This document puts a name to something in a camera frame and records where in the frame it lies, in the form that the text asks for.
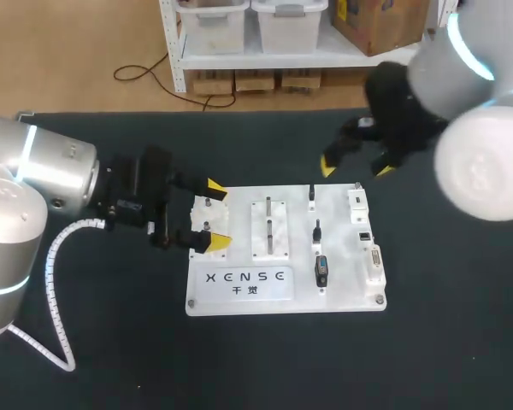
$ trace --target white storage bin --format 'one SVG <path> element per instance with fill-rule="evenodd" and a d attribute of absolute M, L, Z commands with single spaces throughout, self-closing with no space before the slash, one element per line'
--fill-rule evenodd
<path fill-rule="evenodd" d="M 258 12 L 264 53 L 313 53 L 321 12 L 327 7 L 328 0 L 252 0 L 251 8 Z"/>
<path fill-rule="evenodd" d="M 186 45 L 192 54 L 244 52 L 245 11 L 250 0 L 199 0 L 177 3 Z"/>

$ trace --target wooden floor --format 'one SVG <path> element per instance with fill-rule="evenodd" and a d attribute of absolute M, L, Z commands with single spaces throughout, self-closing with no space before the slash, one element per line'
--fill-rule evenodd
<path fill-rule="evenodd" d="M 166 51 L 158 0 L 0 0 L 0 114 L 200 110 L 150 77 L 113 79 L 117 67 L 149 66 Z M 156 74 L 173 89 L 168 62 Z M 364 76 L 362 69 L 330 70 L 312 95 L 241 95 L 228 109 L 362 107 Z"/>

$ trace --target cardboard box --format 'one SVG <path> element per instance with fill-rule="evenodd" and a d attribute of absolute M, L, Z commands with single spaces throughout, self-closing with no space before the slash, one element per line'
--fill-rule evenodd
<path fill-rule="evenodd" d="M 274 88 L 274 70 L 236 70 L 236 91 L 269 91 Z"/>
<path fill-rule="evenodd" d="M 430 0 L 335 0 L 334 27 L 367 56 L 418 43 Z"/>
<path fill-rule="evenodd" d="M 293 68 L 283 70 L 281 88 L 316 89 L 321 86 L 320 68 Z"/>
<path fill-rule="evenodd" d="M 192 90 L 201 96 L 230 95 L 233 92 L 232 70 L 196 71 L 192 78 Z"/>

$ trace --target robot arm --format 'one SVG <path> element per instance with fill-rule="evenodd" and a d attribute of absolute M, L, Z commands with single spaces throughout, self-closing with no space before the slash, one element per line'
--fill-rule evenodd
<path fill-rule="evenodd" d="M 513 1 L 468 0 L 408 67 L 380 64 L 365 91 L 372 118 L 341 130 L 321 159 L 325 176 L 364 141 L 385 149 L 378 176 L 442 133 L 435 170 L 446 196 L 478 218 L 513 220 Z"/>
<path fill-rule="evenodd" d="M 76 215 L 88 207 L 107 229 L 118 223 L 142 228 L 162 249 L 226 248 L 229 237 L 169 226 L 171 185 L 219 201 L 227 194 L 211 179 L 173 169 L 171 155 L 158 147 L 104 165 L 89 143 L 0 118 L 0 334 L 21 304 L 48 209 Z"/>

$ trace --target label plate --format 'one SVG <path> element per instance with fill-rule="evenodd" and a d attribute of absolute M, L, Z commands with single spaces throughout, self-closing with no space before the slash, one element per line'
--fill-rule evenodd
<path fill-rule="evenodd" d="M 196 272 L 199 302 L 270 302 L 293 298 L 293 273 L 288 266 L 202 267 Z"/>

